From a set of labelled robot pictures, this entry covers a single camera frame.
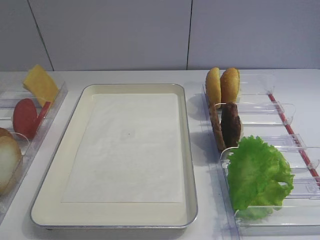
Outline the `right dark meat patty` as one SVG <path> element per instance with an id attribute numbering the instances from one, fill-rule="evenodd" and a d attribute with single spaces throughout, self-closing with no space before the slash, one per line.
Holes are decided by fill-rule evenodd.
<path id="1" fill-rule="evenodd" d="M 227 148 L 237 147 L 242 126 L 235 103 L 228 102 L 223 106 L 220 125 L 225 146 Z"/>

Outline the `green lettuce leaf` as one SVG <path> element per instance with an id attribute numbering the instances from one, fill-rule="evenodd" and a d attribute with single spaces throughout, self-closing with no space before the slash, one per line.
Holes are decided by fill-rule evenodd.
<path id="1" fill-rule="evenodd" d="M 283 154 L 258 136 L 243 137 L 228 156 L 227 181 L 235 216 L 258 220 L 278 211 L 294 189 Z"/>

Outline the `left brown meat patty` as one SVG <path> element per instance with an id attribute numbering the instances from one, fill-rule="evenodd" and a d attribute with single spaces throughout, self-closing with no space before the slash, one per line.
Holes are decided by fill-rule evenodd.
<path id="1" fill-rule="evenodd" d="M 223 133 L 222 133 L 222 128 L 219 122 L 217 109 L 214 104 L 209 107 L 209 116 L 210 116 L 210 122 L 212 126 L 212 131 L 214 133 L 217 149 L 220 152 L 222 152 L 223 150 L 226 149 L 226 145 L 223 139 Z"/>

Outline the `clear acrylic rack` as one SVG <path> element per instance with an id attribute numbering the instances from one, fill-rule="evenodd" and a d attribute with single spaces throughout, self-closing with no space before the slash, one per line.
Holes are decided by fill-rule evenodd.
<path id="1" fill-rule="evenodd" d="M 41 106 L 36 97 L 26 90 L 2 89 L 0 92 L 0 128 L 7 129 L 14 137 L 21 151 L 21 175 L 13 189 L 5 195 L 0 195 L 0 218 L 3 220 L 16 196 L 16 193 L 25 178 L 49 128 L 51 127 L 58 110 L 68 93 L 65 82 L 58 84 L 58 93 L 53 103 L 46 102 Z M 13 114 L 16 104 L 22 99 L 31 99 L 36 107 L 37 119 L 33 124 L 34 137 L 26 138 L 15 132 L 13 127 Z"/>
<path id="2" fill-rule="evenodd" d="M 320 125 L 316 91 L 320 88 L 318 70 L 244 70 L 241 73 L 241 101 L 289 103 L 284 115 L 293 123 L 283 124 L 280 114 L 242 114 L 246 135 L 284 136 L 289 128 L 300 135 L 295 143 L 316 162 L 320 157 Z M 209 132 L 207 110 L 202 111 L 203 134 L 198 143 L 202 149 L 197 173 L 201 180 L 199 215 L 192 239 L 200 240 L 317 240 L 320 237 L 319 199 L 292 198 L 291 207 L 276 211 L 266 223 L 243 225 L 230 217 L 227 195 L 218 166 L 219 155 L 214 136 Z"/>

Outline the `white paper tray liner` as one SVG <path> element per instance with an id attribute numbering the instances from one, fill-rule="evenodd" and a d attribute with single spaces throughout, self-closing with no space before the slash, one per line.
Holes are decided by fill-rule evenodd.
<path id="1" fill-rule="evenodd" d="M 96 94 L 63 195 L 67 203 L 180 203 L 174 93 Z"/>

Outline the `yellow cheese slice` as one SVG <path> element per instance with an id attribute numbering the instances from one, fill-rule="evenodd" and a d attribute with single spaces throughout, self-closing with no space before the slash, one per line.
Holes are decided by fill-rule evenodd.
<path id="1" fill-rule="evenodd" d="M 55 81 L 39 64 L 28 71 L 23 87 L 36 97 L 42 107 L 46 102 L 53 103 L 59 92 Z"/>

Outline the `golden bun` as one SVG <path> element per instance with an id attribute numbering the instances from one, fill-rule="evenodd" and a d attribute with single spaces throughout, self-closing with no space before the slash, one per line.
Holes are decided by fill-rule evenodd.
<path id="1" fill-rule="evenodd" d="M 219 109 L 221 107 L 221 81 L 220 69 L 213 67 L 209 70 L 205 79 L 205 90 L 210 105 Z"/>
<path id="2" fill-rule="evenodd" d="M 240 72 L 231 67 L 225 70 L 220 77 L 221 102 L 235 103 L 240 89 Z"/>

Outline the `toasted bread slice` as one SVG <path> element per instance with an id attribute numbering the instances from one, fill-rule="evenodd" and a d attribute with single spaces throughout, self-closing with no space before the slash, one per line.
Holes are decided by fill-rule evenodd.
<path id="1" fill-rule="evenodd" d="M 7 195 L 18 182 L 21 172 L 22 153 L 14 138 L 0 138 L 0 195 Z"/>

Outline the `cream metal baking tray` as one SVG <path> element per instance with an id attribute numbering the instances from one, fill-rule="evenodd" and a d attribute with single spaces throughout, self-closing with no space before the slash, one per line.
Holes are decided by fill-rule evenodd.
<path id="1" fill-rule="evenodd" d="M 85 87 L 33 202 L 34 223 L 183 229 L 197 214 L 184 88 Z"/>

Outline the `brown bun half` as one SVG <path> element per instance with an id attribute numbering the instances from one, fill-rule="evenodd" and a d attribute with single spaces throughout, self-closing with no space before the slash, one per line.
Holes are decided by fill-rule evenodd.
<path id="1" fill-rule="evenodd" d="M 1 140 L 14 140 L 13 135 L 5 128 L 0 128 L 0 139 Z"/>

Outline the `right golden bun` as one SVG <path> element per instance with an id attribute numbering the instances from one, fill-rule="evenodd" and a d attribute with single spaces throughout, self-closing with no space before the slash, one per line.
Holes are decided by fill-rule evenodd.
<path id="1" fill-rule="evenodd" d="M 240 72 L 231 67 L 225 70 L 220 77 L 221 102 L 235 103 L 240 89 Z"/>

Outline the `red tomato slice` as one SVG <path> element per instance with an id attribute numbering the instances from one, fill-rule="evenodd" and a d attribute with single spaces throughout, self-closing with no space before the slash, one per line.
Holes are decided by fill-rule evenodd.
<path id="1" fill-rule="evenodd" d="M 37 109 L 30 98 L 20 100 L 13 111 L 13 129 L 16 133 L 32 139 L 35 135 L 33 125 L 37 119 Z"/>

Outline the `left golden bun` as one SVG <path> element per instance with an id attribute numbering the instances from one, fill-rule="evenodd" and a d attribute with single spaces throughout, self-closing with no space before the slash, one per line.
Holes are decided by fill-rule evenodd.
<path id="1" fill-rule="evenodd" d="M 219 109 L 221 107 L 221 81 L 220 69 L 213 67 L 209 70 L 205 79 L 205 90 L 210 105 Z"/>

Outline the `right clear acrylic rack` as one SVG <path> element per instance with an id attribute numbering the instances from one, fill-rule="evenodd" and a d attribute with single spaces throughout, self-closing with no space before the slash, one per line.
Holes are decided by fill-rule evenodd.
<path id="1" fill-rule="evenodd" d="M 241 101 L 289 103 L 284 115 L 293 123 L 283 124 L 280 114 L 242 114 L 246 135 L 284 136 L 289 128 L 300 135 L 295 143 L 316 162 L 320 157 L 320 125 L 316 91 L 320 88 L 318 70 L 244 70 L 241 73 Z M 319 199 L 292 198 L 291 207 L 276 211 L 266 223 L 243 225 L 230 217 L 227 195 L 218 166 L 219 155 L 214 136 L 209 132 L 207 110 L 202 111 L 203 134 L 198 143 L 202 149 L 197 173 L 201 180 L 199 215 L 192 239 L 200 240 L 317 240 L 320 237 Z"/>

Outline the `left clear acrylic rack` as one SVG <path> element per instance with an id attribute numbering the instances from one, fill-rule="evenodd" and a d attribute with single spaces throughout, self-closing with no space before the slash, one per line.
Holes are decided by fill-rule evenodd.
<path id="1" fill-rule="evenodd" d="M 16 196 L 16 193 L 25 178 L 49 128 L 51 127 L 58 110 L 68 93 L 65 82 L 58 84 L 58 93 L 53 103 L 46 102 L 41 106 L 36 97 L 26 90 L 2 89 L 0 92 L 0 128 L 7 129 L 14 137 L 21 151 L 21 175 L 13 189 L 5 195 L 0 195 L 0 218 L 3 220 Z M 34 137 L 26 138 L 15 132 L 13 127 L 13 114 L 16 104 L 22 99 L 31 99 L 36 107 L 37 119 L 33 124 Z"/>

